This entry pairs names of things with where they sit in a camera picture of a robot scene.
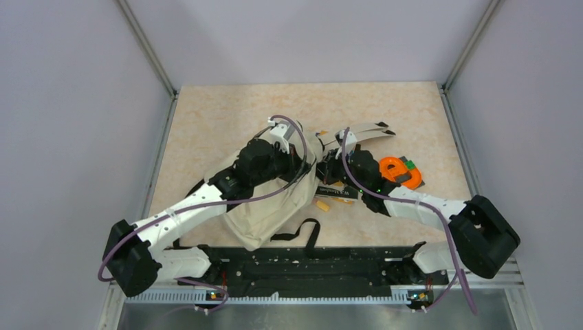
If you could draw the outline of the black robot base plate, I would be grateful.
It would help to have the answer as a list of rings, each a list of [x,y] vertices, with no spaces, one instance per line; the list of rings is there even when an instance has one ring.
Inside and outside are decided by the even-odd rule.
[[[424,274],[413,263],[417,248],[200,245],[211,266],[198,282],[224,287],[231,299],[389,297],[399,285],[447,285],[445,272]]]

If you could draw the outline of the cream canvas backpack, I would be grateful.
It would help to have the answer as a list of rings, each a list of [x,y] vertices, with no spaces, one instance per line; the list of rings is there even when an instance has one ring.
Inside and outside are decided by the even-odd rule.
[[[227,213],[219,217],[246,250],[259,249],[294,214],[311,203],[319,183],[316,165],[324,151],[318,134],[302,132],[290,139],[290,144],[300,147],[300,156],[307,160],[307,172],[299,180],[287,183],[275,179],[250,186],[243,195],[234,198],[243,203],[229,205]]]

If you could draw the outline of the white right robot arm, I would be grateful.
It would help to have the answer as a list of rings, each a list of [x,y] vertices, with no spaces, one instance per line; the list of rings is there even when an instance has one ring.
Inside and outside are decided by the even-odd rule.
[[[383,177],[369,151],[343,157],[333,150],[318,164],[317,176],[326,184],[340,182],[359,190],[374,213],[443,230],[445,241],[422,244],[403,264],[404,276],[412,283],[422,283],[430,273],[441,270],[467,270],[491,279],[521,243],[487,197],[453,200],[411,190]]]

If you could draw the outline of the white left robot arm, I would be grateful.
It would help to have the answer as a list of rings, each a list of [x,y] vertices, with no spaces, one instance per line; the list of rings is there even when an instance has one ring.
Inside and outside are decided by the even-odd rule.
[[[184,276],[198,278],[204,284],[216,282],[221,273],[216,261],[197,247],[173,250],[172,243],[241,204],[288,191],[309,169],[307,156],[299,155],[294,146],[250,140],[230,166],[198,184],[174,206],[135,223],[121,220],[114,224],[98,279],[115,281],[128,297],[141,294],[155,283]],[[110,277],[104,277],[105,270]]]

